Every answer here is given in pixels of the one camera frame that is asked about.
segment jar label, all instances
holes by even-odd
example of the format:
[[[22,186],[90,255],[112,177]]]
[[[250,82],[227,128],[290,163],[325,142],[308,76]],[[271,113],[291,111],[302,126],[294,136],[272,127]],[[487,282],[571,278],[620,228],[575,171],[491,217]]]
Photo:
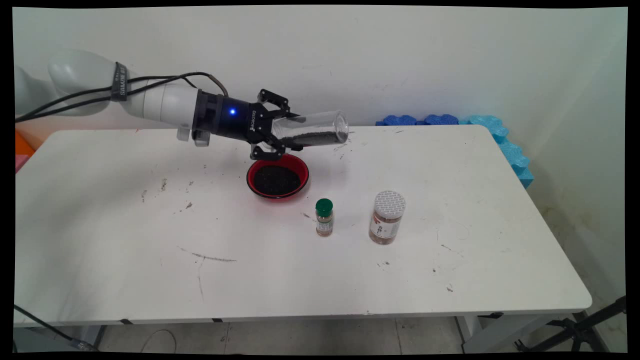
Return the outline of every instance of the jar label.
[[[389,239],[396,235],[398,227],[400,227],[400,221],[390,224],[378,219],[378,217],[373,214],[373,217],[371,218],[371,226],[369,228],[376,236],[383,239]]]
[[[318,221],[316,228],[318,231],[329,231],[333,229],[333,219],[329,220],[329,222],[320,222]]]

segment clear container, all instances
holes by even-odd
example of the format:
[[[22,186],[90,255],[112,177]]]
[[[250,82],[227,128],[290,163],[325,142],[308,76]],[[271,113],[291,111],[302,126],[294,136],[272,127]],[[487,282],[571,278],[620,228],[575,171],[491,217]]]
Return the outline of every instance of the clear container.
[[[384,191],[377,194],[369,226],[371,240],[380,245],[392,243],[396,239],[405,208],[406,201],[399,193]]]
[[[340,110],[273,121],[273,133],[286,147],[345,143],[349,124]]]

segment black tripod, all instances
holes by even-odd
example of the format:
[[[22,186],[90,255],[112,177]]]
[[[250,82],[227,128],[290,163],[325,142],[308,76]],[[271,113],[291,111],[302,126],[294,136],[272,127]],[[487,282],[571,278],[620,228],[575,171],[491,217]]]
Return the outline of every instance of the black tripod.
[[[623,296],[620,299],[616,300],[613,304],[605,307],[602,310],[593,313],[586,318],[574,322],[573,320],[566,318],[564,320],[552,320],[547,325],[560,326],[564,330],[553,335],[549,339],[542,341],[532,348],[526,347],[521,340],[514,342],[518,351],[522,352],[539,352],[546,351],[569,338],[573,338],[573,345],[571,346],[571,351],[580,351],[580,346],[582,343],[588,343],[591,345],[594,351],[604,351],[603,348],[597,346],[599,341],[595,340],[595,333],[593,332],[592,327],[598,325],[599,323],[609,319],[613,316],[616,316],[620,313],[627,313],[627,296]]]

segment cable on floor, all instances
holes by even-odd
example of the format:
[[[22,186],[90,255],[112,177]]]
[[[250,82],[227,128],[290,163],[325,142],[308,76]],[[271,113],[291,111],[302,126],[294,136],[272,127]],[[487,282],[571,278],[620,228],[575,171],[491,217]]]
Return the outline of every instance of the cable on floor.
[[[149,335],[149,337],[145,340],[145,343],[142,344],[142,348],[140,349],[140,352],[143,352],[145,350],[145,347],[147,346],[147,343],[149,342],[149,340],[151,340],[151,338],[157,334],[158,332],[161,331],[166,331],[169,333],[169,335],[171,335],[171,337],[173,338],[173,352],[172,354],[175,354],[175,351],[178,349],[178,341],[175,339],[175,335],[173,335],[173,333],[167,329],[160,329],[158,331],[155,331],[153,334]]]
[[[74,339],[71,336],[65,334],[64,332],[61,332],[60,330],[58,330],[55,327],[49,325],[48,323],[42,321],[41,319],[36,317],[34,314],[31,314],[29,311],[26,311],[25,309],[21,308],[20,306],[18,306],[16,304],[13,305],[13,309],[17,310],[20,313],[22,313],[24,316],[32,319],[36,323],[39,323],[40,325],[46,327],[47,329],[55,332],[58,335],[60,335],[63,339],[71,342],[71,345],[73,347],[75,347],[75,348],[78,348],[78,349],[80,349],[82,351],[98,351],[98,352],[100,351],[100,350],[96,349],[93,345],[87,343],[86,341]]]

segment pink object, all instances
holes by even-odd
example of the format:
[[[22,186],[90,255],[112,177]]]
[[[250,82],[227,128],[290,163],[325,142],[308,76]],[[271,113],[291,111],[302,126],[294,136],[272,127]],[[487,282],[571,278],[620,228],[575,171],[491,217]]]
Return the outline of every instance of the pink object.
[[[15,156],[15,173],[18,174],[18,170],[22,168],[22,166],[29,159],[29,155],[16,155]]]

